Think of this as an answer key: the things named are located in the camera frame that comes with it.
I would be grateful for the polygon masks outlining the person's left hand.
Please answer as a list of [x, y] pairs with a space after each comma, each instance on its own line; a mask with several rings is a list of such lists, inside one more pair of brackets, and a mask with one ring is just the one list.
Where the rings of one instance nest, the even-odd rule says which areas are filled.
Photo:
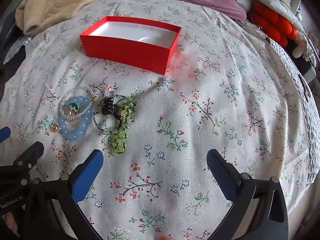
[[5, 215], [4, 219], [7, 227], [17, 236], [19, 237], [19, 234], [17, 232], [17, 223], [15, 221], [14, 215], [12, 212], [9, 212]]

